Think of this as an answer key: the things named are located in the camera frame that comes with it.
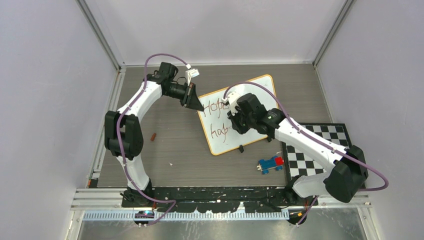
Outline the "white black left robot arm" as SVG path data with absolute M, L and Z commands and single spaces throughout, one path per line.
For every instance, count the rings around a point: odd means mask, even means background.
M 204 107 L 192 82 L 199 70 L 186 65 L 184 80 L 175 79 L 178 68 L 162 62 L 153 73 L 145 73 L 139 90 L 116 111 L 109 110 L 104 117 L 104 146 L 120 162 L 127 179 L 124 199 L 130 203 L 148 207 L 154 201 L 152 182 L 141 159 L 144 137 L 141 121 L 153 104 L 161 97 L 179 100 L 182 107 L 203 111 Z

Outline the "yellow framed whiteboard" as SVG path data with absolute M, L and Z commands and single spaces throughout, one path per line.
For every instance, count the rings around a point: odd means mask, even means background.
M 248 81 L 257 83 L 276 95 L 274 81 L 271 75 L 265 74 Z M 204 107 L 204 111 L 197 111 L 197 113 L 209 150 L 214 156 L 236 150 L 240 147 L 240 145 L 246 146 L 267 138 L 266 134 L 259 134 L 254 129 L 248 130 L 245 134 L 239 134 L 232 128 L 232 123 L 227 116 L 227 113 L 230 111 L 229 106 L 222 103 L 222 97 L 224 96 L 227 88 L 228 87 L 221 88 L 199 97 L 199 100 Z M 240 84 L 234 86 L 227 94 L 234 91 L 241 96 L 247 93 L 255 94 L 267 110 L 278 108 L 277 102 L 270 94 L 252 84 Z

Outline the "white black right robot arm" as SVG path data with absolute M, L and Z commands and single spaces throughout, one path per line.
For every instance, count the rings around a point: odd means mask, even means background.
M 267 110 L 256 95 L 231 92 L 223 98 L 232 127 L 239 134 L 254 129 L 259 134 L 284 142 L 301 151 L 324 168 L 323 173 L 296 176 L 285 187 L 285 198 L 299 205 L 305 198 L 330 195 L 349 203 L 368 178 L 363 150 L 338 145 L 301 126 L 278 108 Z

